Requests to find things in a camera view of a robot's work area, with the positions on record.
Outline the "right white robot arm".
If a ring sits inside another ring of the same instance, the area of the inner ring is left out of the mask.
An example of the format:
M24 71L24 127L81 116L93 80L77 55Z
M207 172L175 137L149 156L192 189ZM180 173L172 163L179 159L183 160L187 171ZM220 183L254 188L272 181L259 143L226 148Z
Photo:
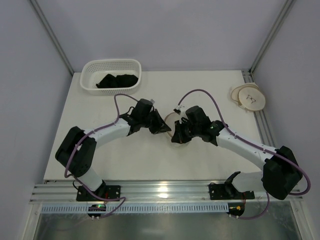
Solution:
M286 146L274 148L261 143L250 142L220 120L212 121L204 110L195 105L187 110L181 106L173 110L180 116L174 122L171 142L186 144L193 138L236 153L259 168L258 172L236 172L226 181L239 192L263 188L278 200L284 200L302 179L297 160Z

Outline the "white mesh laundry bag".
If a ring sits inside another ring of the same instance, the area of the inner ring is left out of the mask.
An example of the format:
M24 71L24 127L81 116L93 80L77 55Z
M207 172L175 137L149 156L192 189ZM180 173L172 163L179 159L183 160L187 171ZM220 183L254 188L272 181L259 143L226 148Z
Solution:
M174 135L174 132L175 132L175 121L178 121L180 120L181 117L179 114L177 114L176 112L171 112L169 113L165 118L164 118L164 122L170 127L171 131L168 131L166 132L166 138L167 138L167 141L168 141L168 144L172 147L172 148L185 148L187 147L190 143L187 142L187 143L175 143L175 142L172 142L172 137Z

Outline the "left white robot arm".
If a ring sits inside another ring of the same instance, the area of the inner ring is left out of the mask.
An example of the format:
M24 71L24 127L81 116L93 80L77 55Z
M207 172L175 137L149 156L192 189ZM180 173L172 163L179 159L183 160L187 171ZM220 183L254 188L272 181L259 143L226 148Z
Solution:
M79 201L111 202L109 187L92 168L96 149L116 139L130 136L140 129L149 129L153 135L171 131L151 100L140 99L126 113L118 113L114 122L96 129L83 130L72 127L60 147L55 159L64 166L64 176L72 176L81 185L78 188Z

